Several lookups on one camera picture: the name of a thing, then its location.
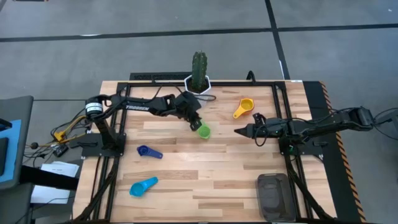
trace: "white paper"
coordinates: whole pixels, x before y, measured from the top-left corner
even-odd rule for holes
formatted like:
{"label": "white paper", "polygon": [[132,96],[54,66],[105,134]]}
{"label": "white paper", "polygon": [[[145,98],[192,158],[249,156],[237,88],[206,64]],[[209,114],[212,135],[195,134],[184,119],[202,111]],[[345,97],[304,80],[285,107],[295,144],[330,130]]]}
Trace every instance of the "white paper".
{"label": "white paper", "polygon": [[[69,177],[75,177],[79,166],[76,164],[69,164],[66,162],[55,161],[51,164],[42,164],[41,170],[53,172],[55,174],[66,175]],[[56,189],[53,187],[44,187],[36,185],[33,189],[32,196],[30,198],[31,203],[48,203],[55,198],[66,198],[66,199],[56,199],[50,203],[62,203],[66,204],[68,202],[70,191]]]}

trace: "black and orange striped edge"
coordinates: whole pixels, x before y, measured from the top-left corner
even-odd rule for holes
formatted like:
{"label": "black and orange striped edge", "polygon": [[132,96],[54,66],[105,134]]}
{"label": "black and orange striped edge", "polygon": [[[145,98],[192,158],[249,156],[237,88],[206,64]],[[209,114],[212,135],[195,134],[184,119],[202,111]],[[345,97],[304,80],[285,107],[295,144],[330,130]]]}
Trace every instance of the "black and orange striped edge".
{"label": "black and orange striped edge", "polygon": [[[324,94],[324,97],[325,97],[325,100],[326,100],[326,104],[328,105],[329,113],[331,113],[332,107],[331,107],[331,102],[330,102],[330,99],[329,99],[328,91],[326,90],[326,86],[325,86],[325,84],[323,82],[320,82],[320,84],[322,86],[322,90],[323,90],[323,94]],[[348,178],[348,181],[350,183],[351,190],[353,191],[353,196],[355,198],[355,204],[358,207],[359,217],[361,219],[361,222],[366,223],[365,214],[363,212],[361,201],[360,201],[359,196],[358,196],[358,190],[356,190],[356,187],[355,187],[354,177],[353,177],[353,174],[351,173],[351,167],[349,166],[349,163],[348,163],[348,160],[347,160],[347,155],[346,155],[346,151],[344,149],[343,141],[341,140],[340,132],[336,133],[336,138],[337,138],[338,147],[339,147],[339,150],[340,150],[340,153],[341,153],[341,158],[344,160],[343,163],[344,163],[344,166],[345,166],[345,169],[346,169],[347,178]]]}
{"label": "black and orange striped edge", "polygon": [[[331,112],[331,101],[323,83],[303,82],[313,119],[323,118]],[[353,175],[347,160],[340,133],[318,137],[327,146],[322,147],[323,164],[328,178],[337,218],[346,222],[366,222]]]}

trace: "yellow measuring cup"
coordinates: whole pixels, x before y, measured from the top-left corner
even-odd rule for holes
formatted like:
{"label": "yellow measuring cup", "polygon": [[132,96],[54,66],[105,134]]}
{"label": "yellow measuring cup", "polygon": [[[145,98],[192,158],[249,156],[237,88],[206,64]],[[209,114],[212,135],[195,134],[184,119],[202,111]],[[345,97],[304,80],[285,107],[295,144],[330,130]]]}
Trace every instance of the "yellow measuring cup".
{"label": "yellow measuring cup", "polygon": [[248,114],[254,108],[254,101],[253,99],[245,98],[239,102],[239,107],[236,109],[233,117],[237,119],[242,114]]}

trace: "green cup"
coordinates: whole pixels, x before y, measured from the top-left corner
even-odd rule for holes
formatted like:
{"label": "green cup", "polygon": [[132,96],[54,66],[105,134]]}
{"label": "green cup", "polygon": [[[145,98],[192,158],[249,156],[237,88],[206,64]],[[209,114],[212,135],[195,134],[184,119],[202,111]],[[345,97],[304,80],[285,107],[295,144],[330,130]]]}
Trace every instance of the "green cup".
{"label": "green cup", "polygon": [[197,129],[197,133],[203,139],[208,139],[210,137],[210,128],[205,122],[201,121],[201,126]]}

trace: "cactus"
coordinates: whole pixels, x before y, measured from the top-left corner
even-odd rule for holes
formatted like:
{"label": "cactus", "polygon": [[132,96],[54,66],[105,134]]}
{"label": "cactus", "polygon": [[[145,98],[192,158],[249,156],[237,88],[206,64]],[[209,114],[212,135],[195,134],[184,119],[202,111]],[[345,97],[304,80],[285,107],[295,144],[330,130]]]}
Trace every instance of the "cactus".
{"label": "cactus", "polygon": [[207,57],[202,51],[195,52],[192,58],[192,89],[202,92],[206,88]]}

